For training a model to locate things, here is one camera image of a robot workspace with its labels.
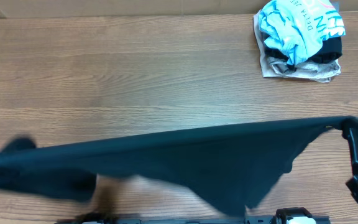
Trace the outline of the black t-shirt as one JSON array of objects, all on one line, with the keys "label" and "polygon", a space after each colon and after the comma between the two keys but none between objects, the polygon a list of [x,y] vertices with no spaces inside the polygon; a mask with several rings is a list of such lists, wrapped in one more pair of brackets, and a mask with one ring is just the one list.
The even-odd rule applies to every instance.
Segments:
[{"label": "black t-shirt", "polygon": [[0,189],[83,202],[99,175],[140,175],[188,187],[239,217],[258,206],[309,143],[345,120],[232,124],[43,148],[19,138],[0,151]]}]

